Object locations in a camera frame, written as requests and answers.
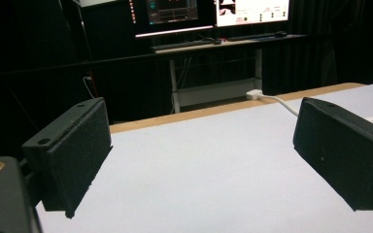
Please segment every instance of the computer screen display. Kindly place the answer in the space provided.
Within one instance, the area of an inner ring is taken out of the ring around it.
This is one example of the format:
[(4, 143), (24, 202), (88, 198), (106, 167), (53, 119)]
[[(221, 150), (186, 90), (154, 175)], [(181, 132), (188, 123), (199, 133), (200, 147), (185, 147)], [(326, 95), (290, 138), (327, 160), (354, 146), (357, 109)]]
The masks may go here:
[(217, 27), (288, 20), (289, 0), (216, 0)]
[(135, 37), (214, 27), (214, 0), (129, 0)]

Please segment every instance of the keyboard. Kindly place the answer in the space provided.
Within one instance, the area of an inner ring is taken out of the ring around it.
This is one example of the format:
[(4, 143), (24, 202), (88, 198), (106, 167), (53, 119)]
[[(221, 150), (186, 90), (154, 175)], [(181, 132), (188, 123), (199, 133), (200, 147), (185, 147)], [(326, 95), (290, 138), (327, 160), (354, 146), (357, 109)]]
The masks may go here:
[(159, 51), (159, 50), (179, 49), (179, 48), (185, 48), (185, 47), (211, 45), (212, 43), (214, 43), (214, 42), (212, 42), (212, 41), (183, 42), (183, 43), (170, 44), (170, 45), (154, 46), (154, 47), (151, 47), (151, 50)]
[(245, 41), (245, 40), (250, 40), (250, 39), (275, 37), (275, 35), (276, 33), (262, 33), (262, 34), (248, 35), (248, 36), (229, 37), (226, 40), (230, 42)]

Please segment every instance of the desk leg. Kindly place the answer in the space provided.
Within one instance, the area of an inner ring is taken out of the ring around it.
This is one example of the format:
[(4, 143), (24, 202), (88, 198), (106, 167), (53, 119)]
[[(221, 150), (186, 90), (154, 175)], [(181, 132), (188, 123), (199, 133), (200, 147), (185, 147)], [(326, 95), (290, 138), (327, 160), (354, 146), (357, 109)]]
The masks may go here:
[(181, 112), (181, 109), (180, 109), (180, 101), (178, 100), (177, 75), (175, 73), (174, 59), (169, 60), (169, 70), (171, 71), (172, 101), (173, 101), (175, 113), (178, 114)]
[(255, 51), (255, 89), (262, 89), (262, 49)]

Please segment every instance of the table surface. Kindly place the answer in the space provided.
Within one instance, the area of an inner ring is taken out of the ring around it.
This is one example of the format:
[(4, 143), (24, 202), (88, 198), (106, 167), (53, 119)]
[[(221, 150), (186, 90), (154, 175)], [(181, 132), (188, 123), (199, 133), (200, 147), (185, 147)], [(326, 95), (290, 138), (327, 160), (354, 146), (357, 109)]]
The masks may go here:
[[(373, 117), (373, 85), (320, 91), (282, 97), (296, 110), (314, 95)], [(296, 116), (280, 104), (250, 107), (257, 102), (112, 134), (72, 219), (37, 206), (44, 232), (373, 232), (373, 211), (354, 212), (293, 149)]]

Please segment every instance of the computer monitor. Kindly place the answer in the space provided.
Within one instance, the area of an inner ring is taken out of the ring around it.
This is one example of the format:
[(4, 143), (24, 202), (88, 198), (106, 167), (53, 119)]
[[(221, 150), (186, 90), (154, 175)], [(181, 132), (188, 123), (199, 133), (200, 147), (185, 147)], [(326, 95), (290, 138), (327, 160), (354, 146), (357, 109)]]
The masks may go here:
[(129, 0), (136, 38), (213, 28), (215, 7), (214, 0)]
[(289, 0), (216, 0), (217, 27), (288, 20)]

